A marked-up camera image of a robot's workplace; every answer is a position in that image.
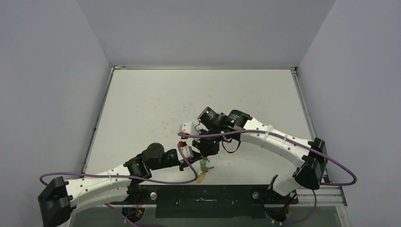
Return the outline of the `key with green tag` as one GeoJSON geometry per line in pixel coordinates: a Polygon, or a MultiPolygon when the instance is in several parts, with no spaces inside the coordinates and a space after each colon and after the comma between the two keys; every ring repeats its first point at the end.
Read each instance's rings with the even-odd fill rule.
{"type": "Polygon", "coordinates": [[[200,162],[201,168],[208,168],[207,167],[208,163],[209,163],[208,159],[206,159],[206,158],[202,159],[201,162],[200,162]]]}

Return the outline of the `metal keyring with red grip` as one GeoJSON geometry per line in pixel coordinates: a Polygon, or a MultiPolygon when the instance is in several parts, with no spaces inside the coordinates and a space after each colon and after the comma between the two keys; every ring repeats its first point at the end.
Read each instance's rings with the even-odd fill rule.
{"type": "Polygon", "coordinates": [[[208,157],[203,157],[200,160],[200,171],[203,173],[207,173],[209,171],[209,167],[207,167],[207,163],[209,163],[208,157]]]}

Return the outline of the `key with yellow tag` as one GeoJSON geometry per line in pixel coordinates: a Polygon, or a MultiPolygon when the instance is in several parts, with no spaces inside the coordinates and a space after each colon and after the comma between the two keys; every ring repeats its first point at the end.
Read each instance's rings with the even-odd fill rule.
{"type": "Polygon", "coordinates": [[[196,179],[196,182],[197,183],[202,183],[202,181],[205,179],[205,177],[206,177],[206,174],[204,172],[199,173],[198,177],[196,179]]]}

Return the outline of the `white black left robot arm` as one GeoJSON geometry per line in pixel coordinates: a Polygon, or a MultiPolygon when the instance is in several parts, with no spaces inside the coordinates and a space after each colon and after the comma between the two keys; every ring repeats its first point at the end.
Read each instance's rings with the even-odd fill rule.
{"type": "Polygon", "coordinates": [[[185,142],[169,151],[152,143],[124,164],[97,175],[64,180],[58,174],[38,196],[43,226],[60,226],[73,214],[104,203],[126,200],[134,204],[141,198],[139,183],[152,177],[151,170],[179,166],[192,157],[185,142]]]}

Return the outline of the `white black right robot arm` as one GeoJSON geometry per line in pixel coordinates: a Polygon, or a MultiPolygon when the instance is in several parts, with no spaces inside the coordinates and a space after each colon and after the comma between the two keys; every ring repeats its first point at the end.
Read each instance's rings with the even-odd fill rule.
{"type": "Polygon", "coordinates": [[[199,130],[193,146],[205,157],[217,154],[219,144],[236,140],[257,145],[293,164],[288,173],[273,177],[267,190],[270,201],[281,202],[286,195],[301,187],[320,189],[328,163],[324,140],[292,137],[239,110],[226,115],[206,107],[198,122],[205,128],[199,130]]]}

